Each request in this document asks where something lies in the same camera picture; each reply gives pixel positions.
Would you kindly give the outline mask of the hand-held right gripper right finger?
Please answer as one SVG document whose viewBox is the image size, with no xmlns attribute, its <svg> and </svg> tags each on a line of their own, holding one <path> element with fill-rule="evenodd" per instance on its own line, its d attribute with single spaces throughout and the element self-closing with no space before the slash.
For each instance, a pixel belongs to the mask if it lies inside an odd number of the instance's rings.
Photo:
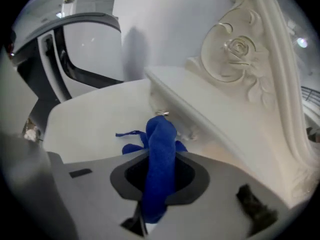
<svg viewBox="0 0 320 240">
<path fill-rule="evenodd" d="M 236 166 L 183 152 L 186 158 L 203 166 L 210 183 L 193 203 L 168 207 L 147 240 L 274 240 L 297 217 L 298 208 L 288 208 L 271 190 Z M 253 194 L 278 212 L 278 220 L 250 236 L 251 221 L 236 197 L 239 188 L 249 184 Z"/>
</svg>

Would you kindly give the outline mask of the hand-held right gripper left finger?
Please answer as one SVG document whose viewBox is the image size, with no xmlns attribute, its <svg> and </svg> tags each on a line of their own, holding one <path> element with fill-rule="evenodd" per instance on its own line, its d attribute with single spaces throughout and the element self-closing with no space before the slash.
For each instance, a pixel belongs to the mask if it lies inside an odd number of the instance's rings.
<svg viewBox="0 0 320 240">
<path fill-rule="evenodd" d="M 138 202 L 122 198 L 112 186 L 112 171 L 141 152 L 98 160 L 64 163 L 48 153 L 58 192 L 75 224 L 78 240 L 144 240 Z"/>
</svg>

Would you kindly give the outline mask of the blue cloth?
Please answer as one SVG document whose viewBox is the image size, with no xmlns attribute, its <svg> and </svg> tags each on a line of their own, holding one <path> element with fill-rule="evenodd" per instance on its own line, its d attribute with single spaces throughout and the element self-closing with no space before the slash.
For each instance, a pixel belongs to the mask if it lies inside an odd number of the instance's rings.
<svg viewBox="0 0 320 240">
<path fill-rule="evenodd" d="M 116 133 L 116 137 L 138 135 L 143 146 L 126 144 L 122 154 L 149 150 L 148 171 L 142 195 L 142 217 L 147 224 L 156 224 L 166 212 L 166 198 L 175 190 L 176 152 L 186 152 L 184 144 L 176 140 L 177 130 L 163 115 L 148 120 L 145 132 L 133 130 Z"/>
</svg>

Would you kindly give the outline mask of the white dressing table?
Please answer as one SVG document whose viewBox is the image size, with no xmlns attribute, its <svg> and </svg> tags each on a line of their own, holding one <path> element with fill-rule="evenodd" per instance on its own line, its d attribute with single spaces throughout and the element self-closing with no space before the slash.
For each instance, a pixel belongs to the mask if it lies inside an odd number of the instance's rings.
<svg viewBox="0 0 320 240">
<path fill-rule="evenodd" d="M 143 131 L 156 111 L 171 113 L 189 152 L 231 164 L 277 194 L 289 207 L 308 200 L 319 183 L 316 166 L 294 158 L 279 113 L 229 97 L 181 67 L 149 67 L 146 78 L 80 95 L 49 114 L 44 148 L 65 163 L 115 157 L 139 139 L 117 133 Z"/>
</svg>

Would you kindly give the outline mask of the oval mirror carved white frame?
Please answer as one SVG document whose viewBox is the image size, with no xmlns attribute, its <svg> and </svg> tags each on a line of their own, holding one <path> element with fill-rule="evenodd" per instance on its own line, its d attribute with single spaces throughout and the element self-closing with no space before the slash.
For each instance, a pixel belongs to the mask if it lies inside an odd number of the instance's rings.
<svg viewBox="0 0 320 240">
<path fill-rule="evenodd" d="M 281 0 L 232 0 L 186 69 L 219 105 L 200 113 L 223 145 L 289 206 L 320 182 L 320 150 L 307 127 L 320 117 L 303 101 L 298 58 Z"/>
</svg>

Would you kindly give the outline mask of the dark grey large appliance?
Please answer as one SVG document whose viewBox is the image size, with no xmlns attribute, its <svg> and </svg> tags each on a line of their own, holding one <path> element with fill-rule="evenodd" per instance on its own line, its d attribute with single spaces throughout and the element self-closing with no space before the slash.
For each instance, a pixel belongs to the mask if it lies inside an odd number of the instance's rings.
<svg viewBox="0 0 320 240">
<path fill-rule="evenodd" d="M 116 17 L 77 13 L 37 28 L 11 53 L 38 98 L 29 117 L 41 134 L 57 105 L 124 82 L 121 39 Z"/>
</svg>

